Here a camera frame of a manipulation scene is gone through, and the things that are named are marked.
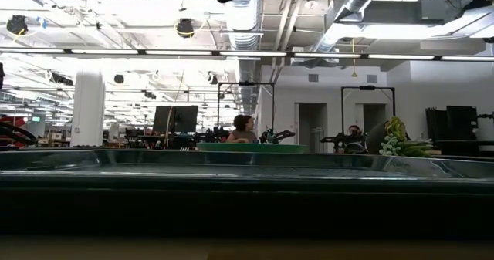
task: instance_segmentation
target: woman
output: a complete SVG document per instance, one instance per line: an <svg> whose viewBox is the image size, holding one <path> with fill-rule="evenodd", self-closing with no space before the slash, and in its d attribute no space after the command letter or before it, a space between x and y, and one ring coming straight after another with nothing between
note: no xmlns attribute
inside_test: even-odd
<svg viewBox="0 0 494 260"><path fill-rule="evenodd" d="M232 144L252 144L257 140L255 133L252 132L254 129L254 119L250 116L238 115L233 120L233 130L228 139L227 143Z"/></svg>

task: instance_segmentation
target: doorway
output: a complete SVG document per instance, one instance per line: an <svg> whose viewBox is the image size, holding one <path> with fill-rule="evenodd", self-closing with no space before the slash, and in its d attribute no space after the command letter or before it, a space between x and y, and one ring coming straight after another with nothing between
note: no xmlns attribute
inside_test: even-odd
<svg viewBox="0 0 494 260"><path fill-rule="evenodd" d="M363 108L365 133L369 133L372 128L387 120L385 104L364 104Z"/></svg>
<svg viewBox="0 0 494 260"><path fill-rule="evenodd" d="M296 103L295 107L297 144L306 145L311 153L326 152L320 140L327 130L327 104Z"/></svg>

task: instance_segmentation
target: door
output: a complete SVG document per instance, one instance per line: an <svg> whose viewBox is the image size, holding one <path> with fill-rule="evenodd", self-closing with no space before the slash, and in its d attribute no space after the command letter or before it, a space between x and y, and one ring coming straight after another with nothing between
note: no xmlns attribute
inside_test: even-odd
<svg viewBox="0 0 494 260"><path fill-rule="evenodd" d="M386 121L386 105L364 104L364 132L368 133L372 128Z"/></svg>

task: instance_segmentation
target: white column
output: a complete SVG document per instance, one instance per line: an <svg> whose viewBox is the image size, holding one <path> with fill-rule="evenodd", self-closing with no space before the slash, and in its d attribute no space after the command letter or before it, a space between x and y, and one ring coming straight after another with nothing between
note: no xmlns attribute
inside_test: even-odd
<svg viewBox="0 0 494 260"><path fill-rule="evenodd" d="M105 81L101 69L83 67L76 76L71 147L103 144L104 109Z"/></svg>

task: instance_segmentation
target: hanging cable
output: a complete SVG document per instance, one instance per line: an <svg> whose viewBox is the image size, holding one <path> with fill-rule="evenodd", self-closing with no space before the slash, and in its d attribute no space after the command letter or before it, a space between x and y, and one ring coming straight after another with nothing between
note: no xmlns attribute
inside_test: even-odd
<svg viewBox="0 0 494 260"><path fill-rule="evenodd" d="M175 100L171 104L170 111L168 111L167 131L166 131L166 134L164 135L164 142L166 143L167 149L168 149L168 133L170 132L170 118L171 118L171 114L173 112L173 107L174 107L175 103L177 102L178 95L180 94L180 88L182 87L182 82L184 81L184 74L185 74L185 69L182 70L182 75L180 78L180 85L178 85L177 95L175 96Z"/></svg>

